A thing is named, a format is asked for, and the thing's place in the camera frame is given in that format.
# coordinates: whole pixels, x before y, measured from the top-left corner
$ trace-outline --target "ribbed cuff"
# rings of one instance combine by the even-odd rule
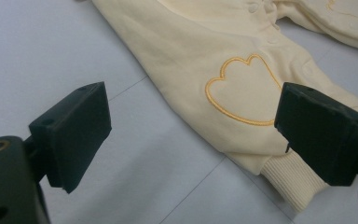
[[[294,151],[271,157],[261,174],[298,213],[307,207],[316,193],[328,187]]]

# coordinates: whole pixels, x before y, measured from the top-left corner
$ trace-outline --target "embroidered patch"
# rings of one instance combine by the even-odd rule
[[[358,18],[358,1],[353,0],[328,0],[327,9],[336,13]]]
[[[217,100],[215,98],[213,98],[212,94],[211,94],[211,86],[218,81],[225,81],[226,80],[226,70],[227,67],[229,65],[231,65],[234,62],[240,62],[240,63],[244,63],[247,66],[251,66],[252,60],[259,60],[262,64],[264,64],[264,67],[266,68],[269,77],[272,78],[273,82],[276,84],[277,88],[277,93],[280,93],[282,90],[282,86],[280,85],[280,83],[278,82],[278,79],[274,76],[274,74],[272,73],[271,69],[269,68],[269,66],[267,65],[266,61],[258,54],[252,54],[251,56],[249,56],[249,58],[247,58],[246,60],[240,57],[234,57],[234,58],[230,58],[227,61],[225,61],[220,69],[220,77],[214,77],[212,79],[210,79],[206,86],[205,86],[205,93],[206,93],[206,97],[208,98],[208,101],[217,109],[219,110],[221,113],[223,113],[224,115],[235,119],[237,121],[246,123],[246,124],[250,124],[250,125],[254,125],[254,126],[269,126],[269,125],[273,125],[275,119],[269,119],[269,120],[256,120],[256,119],[247,119],[244,116],[240,116],[238,114],[235,114],[231,111],[229,111],[228,109],[226,109],[225,107],[223,107],[222,105],[220,105]]]

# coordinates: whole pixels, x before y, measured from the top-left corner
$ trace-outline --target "grey surface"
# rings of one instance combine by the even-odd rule
[[[358,49],[278,24],[358,95]],[[97,81],[113,131],[71,195],[42,180],[52,223],[358,223],[358,179],[296,215],[265,178],[216,152],[168,108],[90,1],[0,0],[0,136],[26,138],[32,120]]]

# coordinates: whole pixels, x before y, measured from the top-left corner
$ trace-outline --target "cream garment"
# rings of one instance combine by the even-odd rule
[[[358,48],[358,0],[273,0],[278,18]]]
[[[171,108],[217,150],[262,174],[297,211],[327,185],[273,127],[283,82],[358,109],[300,46],[271,1],[93,0]]]

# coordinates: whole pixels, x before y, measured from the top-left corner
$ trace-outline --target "white tabletop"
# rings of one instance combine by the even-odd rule
[[[358,96],[358,49],[278,24]],[[358,178],[296,215],[264,177],[209,146],[167,106],[91,1],[0,0],[0,136],[25,139],[31,121],[98,81],[113,130],[73,193],[41,181],[52,223],[358,223]]]

